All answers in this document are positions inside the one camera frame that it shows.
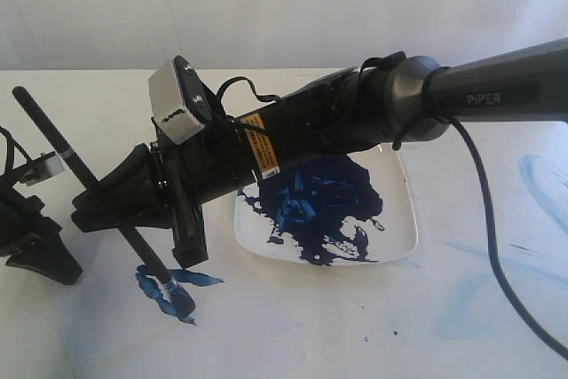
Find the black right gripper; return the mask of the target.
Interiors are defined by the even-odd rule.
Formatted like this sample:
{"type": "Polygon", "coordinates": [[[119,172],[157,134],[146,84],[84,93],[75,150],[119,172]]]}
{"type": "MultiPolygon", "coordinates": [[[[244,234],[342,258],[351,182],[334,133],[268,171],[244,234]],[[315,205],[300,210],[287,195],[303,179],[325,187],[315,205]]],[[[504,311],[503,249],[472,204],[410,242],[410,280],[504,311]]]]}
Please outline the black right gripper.
{"type": "Polygon", "coordinates": [[[156,156],[139,144],[97,189],[73,199],[71,218],[85,233],[172,227],[173,257],[190,268],[209,259],[201,205],[284,170],[284,114],[279,107],[234,118],[212,112],[203,123],[179,108],[154,125],[167,192],[156,156]]]}

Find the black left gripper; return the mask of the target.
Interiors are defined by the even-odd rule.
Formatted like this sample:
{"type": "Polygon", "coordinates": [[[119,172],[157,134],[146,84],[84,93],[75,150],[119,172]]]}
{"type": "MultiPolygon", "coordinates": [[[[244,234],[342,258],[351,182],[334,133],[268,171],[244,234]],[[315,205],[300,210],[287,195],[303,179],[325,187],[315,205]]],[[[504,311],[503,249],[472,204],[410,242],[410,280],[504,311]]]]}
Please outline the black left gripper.
{"type": "Polygon", "coordinates": [[[7,266],[25,269],[57,282],[76,282],[82,267],[59,237],[60,226],[42,214],[36,196],[1,192],[1,254],[7,266]]]}

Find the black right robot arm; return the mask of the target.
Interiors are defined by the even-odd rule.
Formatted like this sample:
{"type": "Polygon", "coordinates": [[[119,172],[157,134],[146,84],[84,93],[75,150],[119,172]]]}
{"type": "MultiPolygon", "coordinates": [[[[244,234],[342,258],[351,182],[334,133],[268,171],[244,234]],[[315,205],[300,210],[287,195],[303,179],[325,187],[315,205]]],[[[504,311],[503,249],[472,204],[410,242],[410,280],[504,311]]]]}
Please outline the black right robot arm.
{"type": "Polygon", "coordinates": [[[234,80],[211,90],[183,57],[149,78],[156,139],[140,144],[97,188],[74,199],[83,232],[169,228],[184,268],[208,259],[202,206],[310,161],[439,138],[464,122],[565,121],[563,39],[443,67],[398,51],[366,59],[292,93],[258,94],[237,117],[224,99],[234,80]]]}

